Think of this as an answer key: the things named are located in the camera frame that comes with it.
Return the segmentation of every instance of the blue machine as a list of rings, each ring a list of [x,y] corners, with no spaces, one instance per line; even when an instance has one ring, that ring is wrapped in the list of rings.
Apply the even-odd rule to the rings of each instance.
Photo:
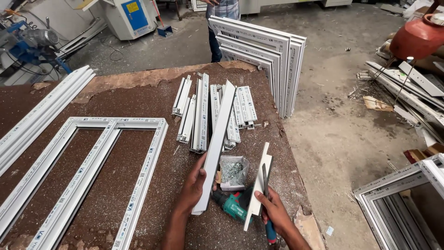
[[[59,50],[56,44],[59,42],[57,34],[49,29],[32,29],[25,21],[13,23],[5,31],[2,38],[7,40],[5,49],[17,60],[40,65],[49,63],[52,66],[61,66],[68,74],[72,70],[56,56]]]

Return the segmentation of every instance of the workbench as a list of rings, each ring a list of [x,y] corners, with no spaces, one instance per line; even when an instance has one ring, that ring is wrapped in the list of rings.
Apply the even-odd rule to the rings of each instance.
[[[182,77],[191,75],[192,95],[198,78],[196,72],[207,73],[210,84],[224,84],[228,79],[237,86],[250,86],[258,115],[255,123],[262,126],[254,130],[241,129],[241,143],[222,154],[243,155],[251,162],[247,178],[247,184],[251,185],[256,178],[264,143],[269,142],[268,154],[274,156],[270,186],[280,194],[290,216],[296,214],[299,205],[304,211],[311,212],[265,74],[241,61],[95,77],[0,178],[0,202],[9,195],[68,117],[163,117],[169,128],[131,244],[132,249],[157,249],[183,181],[200,156],[189,151],[189,144],[176,141],[180,118],[171,115]],[[54,85],[40,90],[30,86],[2,88],[0,98],[8,101],[0,104],[0,136],[6,134]],[[8,242],[10,250],[28,245],[100,134],[101,130],[97,129],[77,132],[0,244],[0,249],[4,249],[2,247]],[[153,131],[146,130],[122,132],[59,249],[111,249],[153,134]],[[223,213],[213,201],[202,215],[190,217],[185,241],[186,249],[268,248],[260,218],[254,218],[248,231],[244,232],[243,223]]]

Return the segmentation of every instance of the person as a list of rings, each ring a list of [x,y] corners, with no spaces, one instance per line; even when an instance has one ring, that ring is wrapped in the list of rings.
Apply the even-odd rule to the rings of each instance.
[[[211,62],[220,62],[222,59],[222,52],[219,49],[218,41],[216,40],[216,35],[210,28],[210,23],[208,19],[211,16],[217,17],[228,17],[235,20],[240,20],[241,15],[239,13],[239,0],[201,0],[207,3],[205,18],[208,23],[208,36],[211,50]]]
[[[193,207],[202,196],[202,185],[206,178],[206,172],[201,167],[205,158],[206,153],[197,160],[183,183],[182,190],[166,226],[166,232],[161,243],[162,250],[183,250],[185,247],[186,223]],[[216,190],[216,183],[214,183],[213,190]],[[254,195],[264,206],[262,209],[264,224],[271,219],[276,233],[284,238],[290,250],[311,250],[307,241],[288,216],[279,194],[269,187],[269,199],[259,191],[256,191]]]

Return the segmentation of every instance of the red gas cylinder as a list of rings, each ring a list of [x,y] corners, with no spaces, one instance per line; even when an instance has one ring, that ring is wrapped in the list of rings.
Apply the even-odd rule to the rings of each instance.
[[[423,59],[434,53],[444,43],[444,26],[430,21],[433,14],[407,22],[390,43],[390,51],[399,59],[412,56]]]

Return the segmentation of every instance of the blue foot pedal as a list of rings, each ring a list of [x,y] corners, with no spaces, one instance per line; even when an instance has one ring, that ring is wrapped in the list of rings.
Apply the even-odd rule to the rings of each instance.
[[[157,33],[159,36],[167,37],[173,34],[173,29],[169,25],[165,25],[164,27],[157,27]]]

